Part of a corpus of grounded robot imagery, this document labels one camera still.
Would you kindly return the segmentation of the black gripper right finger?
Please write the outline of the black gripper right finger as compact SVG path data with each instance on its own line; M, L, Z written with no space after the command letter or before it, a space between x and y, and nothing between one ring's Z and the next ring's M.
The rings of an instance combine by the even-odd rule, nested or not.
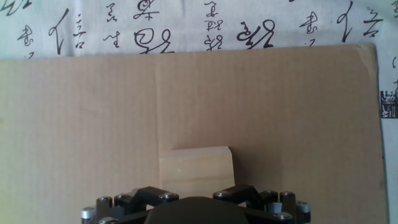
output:
M213 193L213 198L235 204L248 223L311 223L311 205L297 200L291 191L258 192L252 185L240 184Z

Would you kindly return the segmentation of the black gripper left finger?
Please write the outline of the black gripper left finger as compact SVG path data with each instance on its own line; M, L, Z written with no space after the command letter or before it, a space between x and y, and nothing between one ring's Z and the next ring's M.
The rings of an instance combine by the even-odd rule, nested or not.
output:
M144 223L156 207L179 199L179 195L156 187L133 189L113 197L102 196L96 203L81 210L81 224Z

